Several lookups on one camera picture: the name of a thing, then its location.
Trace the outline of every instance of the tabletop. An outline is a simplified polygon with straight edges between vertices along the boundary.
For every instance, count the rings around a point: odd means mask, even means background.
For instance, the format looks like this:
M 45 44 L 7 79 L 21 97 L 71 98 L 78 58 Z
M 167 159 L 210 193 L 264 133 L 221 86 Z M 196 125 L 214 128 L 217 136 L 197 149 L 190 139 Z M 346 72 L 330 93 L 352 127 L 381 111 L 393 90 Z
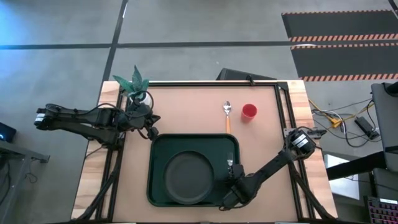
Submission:
M 308 104 L 308 97 L 305 91 L 305 86 L 303 81 L 278 80 L 278 82 L 287 82 L 289 85 L 290 99 L 292 102 L 297 126 L 313 127 L 312 114 L 310 111 L 310 106 Z M 116 104 L 118 93 L 119 93 L 119 85 L 116 82 L 104 82 L 98 103 Z M 284 100 L 282 100 L 282 104 L 283 107 L 285 108 L 286 105 Z M 89 143 L 87 153 L 90 153 L 91 151 L 94 151 L 99 147 L 100 145 L 97 142 L 92 141 Z M 76 218 L 80 214 L 82 214 L 86 209 L 86 207 L 94 199 L 95 195 L 98 193 L 101 185 L 105 158 L 106 158 L 106 150 L 102 149 L 96 152 L 95 154 L 91 155 L 90 159 L 87 159 L 83 164 L 80 184 L 75 199 L 75 205 L 72 211 L 72 218 Z M 317 149 L 313 153 L 313 155 L 311 155 L 310 158 L 305 160 L 305 168 L 307 171 L 307 177 L 311 191 L 315 194 L 316 198 L 326 208 L 326 210 L 330 214 L 336 217 L 337 216 L 336 208 L 331 194 L 328 177 L 326 175 L 322 152 L 320 150 Z M 300 190 L 300 198 L 302 202 L 304 216 L 306 217 L 307 211 L 305 209 L 306 208 L 305 199 L 301 190 Z M 109 202 L 109 193 L 105 198 L 104 207 L 108 206 L 108 202 Z

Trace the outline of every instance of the dark green tray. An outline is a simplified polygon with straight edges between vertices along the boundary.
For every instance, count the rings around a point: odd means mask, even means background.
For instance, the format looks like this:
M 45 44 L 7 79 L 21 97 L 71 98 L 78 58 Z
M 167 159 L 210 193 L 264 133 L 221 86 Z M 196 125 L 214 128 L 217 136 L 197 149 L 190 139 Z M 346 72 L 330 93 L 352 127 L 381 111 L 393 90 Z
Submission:
M 211 193 L 194 205 L 181 205 L 167 196 L 164 170 L 167 162 L 182 151 L 202 153 L 214 168 L 215 184 Z M 240 164 L 239 143 L 230 134 L 161 134 L 150 148 L 147 183 L 148 201 L 157 207 L 210 207 L 220 206 L 229 189 L 224 186 L 228 177 L 227 155 L 233 153 L 234 164 Z

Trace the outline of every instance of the silver spoon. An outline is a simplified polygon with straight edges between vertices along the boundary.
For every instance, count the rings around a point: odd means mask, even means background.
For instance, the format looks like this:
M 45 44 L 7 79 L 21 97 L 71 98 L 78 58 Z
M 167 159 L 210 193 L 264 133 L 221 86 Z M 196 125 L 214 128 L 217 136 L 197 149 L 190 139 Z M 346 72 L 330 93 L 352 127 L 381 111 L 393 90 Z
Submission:
M 226 133 L 227 134 L 231 134 L 231 125 L 229 123 L 229 112 L 231 111 L 231 103 L 229 103 L 229 101 L 224 103 L 224 111 L 226 113 Z

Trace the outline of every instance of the concrete floor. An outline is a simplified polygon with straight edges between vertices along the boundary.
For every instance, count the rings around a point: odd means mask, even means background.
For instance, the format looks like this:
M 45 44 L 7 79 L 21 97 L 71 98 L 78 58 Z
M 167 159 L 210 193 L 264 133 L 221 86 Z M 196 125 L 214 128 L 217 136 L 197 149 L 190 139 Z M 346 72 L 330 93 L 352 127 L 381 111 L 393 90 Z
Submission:
M 121 2 L 1 0 L 0 45 L 110 43 Z M 119 42 L 287 40 L 282 12 L 365 9 L 391 7 L 387 0 L 130 0 Z M 0 50 L 0 121 L 18 130 L 16 144 L 51 155 L 48 164 L 32 165 L 39 181 L 26 181 L 13 223 L 70 218 L 87 141 L 65 131 L 36 130 L 35 111 L 46 103 L 94 107 L 108 53 L 108 49 Z M 288 47 L 118 49 L 111 74 L 130 77 L 134 64 L 151 80 L 214 80 L 223 67 L 297 79 Z M 370 98 L 374 82 L 306 83 L 306 87 L 309 97 L 327 110 Z M 354 113 L 364 106 L 340 112 Z M 352 123 L 348 128 L 360 133 Z M 326 152 L 349 156 L 381 150 L 380 143 L 351 148 L 329 134 L 321 144 Z

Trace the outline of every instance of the red cup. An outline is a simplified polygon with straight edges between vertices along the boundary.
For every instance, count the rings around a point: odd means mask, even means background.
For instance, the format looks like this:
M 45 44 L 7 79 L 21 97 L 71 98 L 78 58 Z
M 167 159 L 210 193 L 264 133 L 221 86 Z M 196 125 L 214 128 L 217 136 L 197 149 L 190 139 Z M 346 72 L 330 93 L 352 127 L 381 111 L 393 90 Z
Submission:
M 250 122 L 257 114 L 257 108 L 253 104 L 246 104 L 242 108 L 242 121 L 245 123 Z

